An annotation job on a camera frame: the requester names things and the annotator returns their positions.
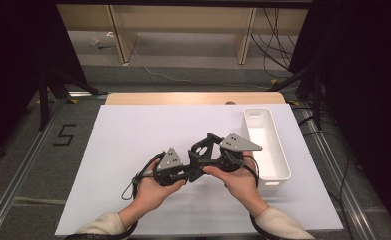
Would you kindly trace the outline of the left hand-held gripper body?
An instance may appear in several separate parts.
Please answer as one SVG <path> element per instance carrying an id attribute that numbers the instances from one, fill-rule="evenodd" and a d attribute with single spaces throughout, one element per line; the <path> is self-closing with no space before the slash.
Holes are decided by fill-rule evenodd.
<path id="1" fill-rule="evenodd" d="M 161 186 L 171 186 L 177 181 L 189 178 L 189 170 L 173 148 L 163 154 L 155 165 L 153 176 Z"/>

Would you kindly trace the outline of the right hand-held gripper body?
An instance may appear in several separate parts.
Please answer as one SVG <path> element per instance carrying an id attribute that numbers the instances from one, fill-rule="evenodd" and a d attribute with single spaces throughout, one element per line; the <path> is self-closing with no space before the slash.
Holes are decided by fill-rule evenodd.
<path id="1" fill-rule="evenodd" d="M 244 152 L 261 151 L 262 147 L 239 136 L 230 133 L 220 143 L 219 168 L 225 172 L 233 172 L 245 165 Z"/>

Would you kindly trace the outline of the black phone case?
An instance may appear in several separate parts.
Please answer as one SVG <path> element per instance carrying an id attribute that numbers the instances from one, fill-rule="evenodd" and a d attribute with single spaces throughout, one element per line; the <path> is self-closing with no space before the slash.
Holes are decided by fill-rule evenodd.
<path id="1" fill-rule="evenodd" d="M 207 146 L 208 138 L 204 138 L 199 142 L 195 143 L 189 151 L 192 151 L 199 155 L 199 159 L 211 159 L 213 148 Z"/>

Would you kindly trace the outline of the white plastic bin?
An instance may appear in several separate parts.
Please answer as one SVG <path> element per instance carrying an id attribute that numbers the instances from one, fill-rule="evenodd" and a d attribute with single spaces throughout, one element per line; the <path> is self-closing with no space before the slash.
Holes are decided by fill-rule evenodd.
<path id="1" fill-rule="evenodd" d="M 272 112 L 267 108 L 245 109 L 242 136 L 262 148 L 253 152 L 259 168 L 259 188 L 275 190 L 281 187 L 291 177 L 291 171 Z"/>

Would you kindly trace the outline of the person's left hand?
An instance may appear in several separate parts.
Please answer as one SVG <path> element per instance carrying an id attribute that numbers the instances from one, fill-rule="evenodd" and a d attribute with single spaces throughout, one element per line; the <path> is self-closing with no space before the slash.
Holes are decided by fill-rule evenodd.
<path id="1" fill-rule="evenodd" d="M 133 205 L 136 206 L 140 214 L 146 214 L 157 209 L 170 195 L 180 190 L 185 184 L 185 180 L 179 180 L 170 186 L 162 186 L 154 177 L 143 177 L 138 185 Z"/>

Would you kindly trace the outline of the person's right hand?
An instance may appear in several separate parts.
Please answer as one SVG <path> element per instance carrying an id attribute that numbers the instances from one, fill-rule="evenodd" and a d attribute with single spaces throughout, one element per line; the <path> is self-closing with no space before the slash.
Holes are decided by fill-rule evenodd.
<path id="1" fill-rule="evenodd" d="M 269 208 L 269 205 L 260 196 L 256 177 L 251 173 L 256 169 L 251 152 L 243 153 L 245 166 L 234 171 L 224 172 L 214 166 L 206 166 L 203 171 L 220 179 L 230 194 L 236 198 L 253 217 L 259 216 Z"/>

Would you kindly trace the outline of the white paper sheet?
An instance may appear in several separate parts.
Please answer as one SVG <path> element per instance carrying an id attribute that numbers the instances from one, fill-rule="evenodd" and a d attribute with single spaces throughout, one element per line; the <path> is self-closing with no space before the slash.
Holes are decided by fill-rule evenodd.
<path id="1" fill-rule="evenodd" d="M 309 231 L 336 231 L 342 223 L 328 196 L 291 108 L 270 104 L 291 176 L 264 186 L 262 197 Z M 243 105 L 104 105 L 67 199 L 56 233 L 66 236 L 101 214 L 128 205 L 132 177 L 156 154 L 174 148 L 188 158 L 207 134 L 242 133 Z M 250 235 L 245 208 L 209 175 L 188 183 L 138 223 L 134 236 Z"/>

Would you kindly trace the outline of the black tripod stand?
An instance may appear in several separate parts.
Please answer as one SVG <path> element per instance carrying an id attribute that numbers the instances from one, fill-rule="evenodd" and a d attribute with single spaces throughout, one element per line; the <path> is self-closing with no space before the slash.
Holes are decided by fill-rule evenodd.
<path id="1" fill-rule="evenodd" d="M 299 100 L 306 100 L 309 96 L 312 97 L 312 115 L 315 126 L 318 130 L 322 129 L 320 122 L 320 107 L 321 107 L 321 74 L 311 65 L 296 72 L 293 76 L 287 78 L 281 83 L 275 84 L 269 89 L 269 92 L 278 92 L 295 82 L 299 81 L 299 85 L 295 91 L 295 95 Z"/>
<path id="2" fill-rule="evenodd" d="M 45 70 L 42 70 L 39 76 L 39 100 L 41 112 L 40 131 L 44 130 L 50 121 L 48 91 L 51 91 L 56 99 L 69 99 L 71 97 L 71 93 L 66 88 L 66 84 L 75 85 L 94 96 L 107 95 L 107 92 L 91 87 L 85 78 L 73 78 L 64 71 L 60 71 L 55 68 L 46 68 Z"/>

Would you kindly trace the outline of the light wooden shelf unit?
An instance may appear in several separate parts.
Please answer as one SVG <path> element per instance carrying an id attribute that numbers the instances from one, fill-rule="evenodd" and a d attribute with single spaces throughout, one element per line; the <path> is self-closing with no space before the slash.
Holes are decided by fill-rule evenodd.
<path id="1" fill-rule="evenodd" d="M 237 62 L 245 63 L 252 34 L 297 36 L 307 11 L 284 8 L 59 4 L 69 31 L 104 31 L 116 37 L 120 61 L 130 61 L 142 32 L 232 34 Z"/>

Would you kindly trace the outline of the black curtain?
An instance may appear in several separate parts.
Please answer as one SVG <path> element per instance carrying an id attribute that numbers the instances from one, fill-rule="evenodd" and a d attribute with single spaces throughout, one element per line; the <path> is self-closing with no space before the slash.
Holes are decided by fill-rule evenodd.
<path id="1" fill-rule="evenodd" d="M 0 0 L 0 147 L 45 82 L 90 87 L 59 14 L 59 0 Z"/>
<path id="2" fill-rule="evenodd" d="M 326 100 L 391 216 L 391 0 L 312 0 L 291 69 L 305 67 L 337 17 L 323 65 Z"/>

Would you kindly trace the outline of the aluminium floor rail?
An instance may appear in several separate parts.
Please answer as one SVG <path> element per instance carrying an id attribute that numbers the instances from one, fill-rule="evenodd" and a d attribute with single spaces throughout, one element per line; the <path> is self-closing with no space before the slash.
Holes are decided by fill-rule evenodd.
<path id="1" fill-rule="evenodd" d="M 336 133 L 329 132 L 325 128 L 317 129 L 311 119 L 311 106 L 302 104 L 296 107 L 295 111 L 300 111 L 298 126 L 302 130 L 302 135 L 307 140 L 311 140 L 318 149 L 327 167 L 328 175 L 335 185 L 335 190 L 328 190 L 328 194 L 336 202 L 349 239 L 355 240 L 355 236 L 358 236 L 359 240 L 377 240 L 371 222 L 361 208 L 348 179 L 353 161 L 346 143 Z"/>
<path id="2" fill-rule="evenodd" d="M 35 139 L 32 142 L 31 147 L 26 152 L 24 159 L 19 165 L 16 173 L 14 174 L 12 180 L 9 182 L 8 187 L 0 196 L 0 227 L 4 219 L 6 218 L 13 202 L 15 201 L 15 197 L 19 193 L 22 188 L 30 170 L 32 169 L 36 158 L 44 145 L 48 134 L 51 131 L 53 122 L 56 120 L 59 112 L 63 109 L 65 105 L 65 100 L 57 100 L 53 106 L 52 110 L 48 113 L 48 122 L 45 126 L 38 131 Z"/>

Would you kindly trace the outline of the black metal frame bar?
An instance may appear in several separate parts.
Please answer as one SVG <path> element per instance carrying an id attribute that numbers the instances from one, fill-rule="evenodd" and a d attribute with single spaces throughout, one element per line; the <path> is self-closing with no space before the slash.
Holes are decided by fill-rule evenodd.
<path id="1" fill-rule="evenodd" d="M 318 0 L 54 0 L 57 4 L 255 7 L 307 9 Z"/>

